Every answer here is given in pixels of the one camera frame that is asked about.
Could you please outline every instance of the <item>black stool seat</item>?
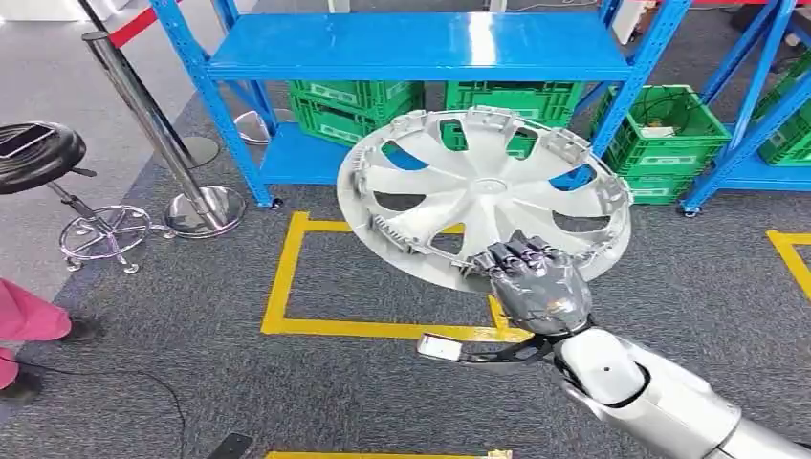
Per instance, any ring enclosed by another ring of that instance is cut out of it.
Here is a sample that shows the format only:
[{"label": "black stool seat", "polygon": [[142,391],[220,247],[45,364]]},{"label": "black stool seat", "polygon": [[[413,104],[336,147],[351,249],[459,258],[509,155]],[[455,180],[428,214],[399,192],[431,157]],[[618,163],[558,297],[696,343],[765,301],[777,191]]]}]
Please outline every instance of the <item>black stool seat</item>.
[{"label": "black stool seat", "polygon": [[70,172],[84,158],[85,145],[76,131],[55,122],[0,126],[0,143],[35,124],[54,129],[50,136],[9,158],[0,157],[0,194],[43,186]]}]

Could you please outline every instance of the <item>white robot forearm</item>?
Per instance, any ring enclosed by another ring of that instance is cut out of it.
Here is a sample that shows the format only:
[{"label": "white robot forearm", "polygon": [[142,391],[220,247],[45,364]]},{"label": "white robot forearm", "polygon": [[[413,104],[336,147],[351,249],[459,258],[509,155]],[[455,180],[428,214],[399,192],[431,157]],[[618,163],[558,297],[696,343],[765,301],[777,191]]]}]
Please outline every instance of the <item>white robot forearm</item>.
[{"label": "white robot forearm", "polygon": [[690,371],[592,327],[555,345],[574,401],[672,459],[811,459],[811,450],[743,419]]}]

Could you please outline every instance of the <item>blue metal shelf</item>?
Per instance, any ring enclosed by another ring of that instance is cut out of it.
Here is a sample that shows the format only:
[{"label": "blue metal shelf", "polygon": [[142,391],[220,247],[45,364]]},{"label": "blue metal shelf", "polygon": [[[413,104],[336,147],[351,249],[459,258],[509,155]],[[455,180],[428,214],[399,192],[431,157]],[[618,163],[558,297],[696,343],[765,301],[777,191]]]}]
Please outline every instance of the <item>blue metal shelf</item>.
[{"label": "blue metal shelf", "polygon": [[[296,122],[282,122],[268,144],[259,173],[265,185],[334,185],[349,148],[301,132]],[[302,174],[301,165],[307,164]]]},{"label": "blue metal shelf", "polygon": [[757,122],[750,122],[757,97],[763,88],[769,67],[789,24],[796,0],[772,0],[741,35],[724,62],[705,86],[703,100],[712,101],[746,56],[763,39],[763,50],[747,94],[732,125],[733,136],[725,151],[717,156],[713,168],[697,177],[681,207],[694,214],[718,189],[763,189],[775,191],[811,191],[811,166],[775,166],[766,164],[757,154],[759,148],[800,107],[811,98],[811,75],[805,75],[782,100],[773,105]]},{"label": "blue metal shelf", "polygon": [[768,165],[760,155],[749,155],[721,182],[728,189],[768,189],[773,191],[811,190],[811,166]]},{"label": "blue metal shelf", "polygon": [[[580,109],[612,82],[619,84],[617,96],[592,139],[595,154],[602,155],[691,2],[662,2],[633,55],[625,56],[610,30],[613,11],[623,0],[603,0],[596,12],[244,15],[233,0],[212,0],[226,29],[213,55],[194,39],[177,2],[149,1],[261,207],[273,202],[268,184],[332,184],[346,153],[345,147],[305,136],[294,125],[276,124],[264,80],[603,83]],[[259,113],[274,136],[261,165],[239,137],[220,81]],[[559,184],[566,186],[567,180]]]},{"label": "blue metal shelf", "polygon": [[592,12],[248,14],[216,79],[609,80],[631,75]]}]

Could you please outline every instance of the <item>wheel cover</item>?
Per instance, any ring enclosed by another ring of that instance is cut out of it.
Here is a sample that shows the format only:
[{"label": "wheel cover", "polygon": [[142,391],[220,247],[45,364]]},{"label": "wheel cover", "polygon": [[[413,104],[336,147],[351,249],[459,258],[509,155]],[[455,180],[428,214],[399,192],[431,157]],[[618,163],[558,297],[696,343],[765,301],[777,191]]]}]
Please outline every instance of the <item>wheel cover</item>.
[{"label": "wheel cover", "polygon": [[[461,125],[467,151],[442,143],[440,123]],[[524,159],[511,157],[514,134],[537,140]],[[402,168],[384,153],[396,143],[422,168]],[[595,177],[564,191],[550,180],[587,164]],[[381,205],[379,195],[422,195],[413,208]],[[368,135],[346,156],[338,173],[338,200],[352,231],[374,253],[428,282],[469,292],[488,292],[487,279],[473,273],[469,258],[516,230],[538,235],[574,255],[583,276],[593,279],[622,256],[630,238],[632,198],[625,181],[591,154],[588,142],[572,132],[519,118],[491,107],[467,111],[411,112]],[[554,213],[569,217],[608,217],[601,229],[562,229]],[[434,236],[464,224],[458,253],[443,250]]]}]

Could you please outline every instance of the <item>bar stool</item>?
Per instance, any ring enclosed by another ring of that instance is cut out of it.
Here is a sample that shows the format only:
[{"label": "bar stool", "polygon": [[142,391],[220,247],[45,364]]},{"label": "bar stool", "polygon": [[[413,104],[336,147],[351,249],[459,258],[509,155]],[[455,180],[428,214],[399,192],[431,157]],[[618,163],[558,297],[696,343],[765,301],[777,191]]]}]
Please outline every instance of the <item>bar stool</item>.
[{"label": "bar stool", "polygon": [[65,255],[68,271],[78,271],[82,262],[116,258],[131,274],[139,269],[124,258],[153,230],[166,239],[175,231],[155,225],[149,215],[133,206],[89,208],[55,180],[74,172],[95,177],[96,172],[76,167],[84,158],[85,144],[79,134],[55,122],[25,122],[0,126],[0,194],[13,194],[38,186],[47,186],[62,204],[78,217],[59,236],[59,249]]}]

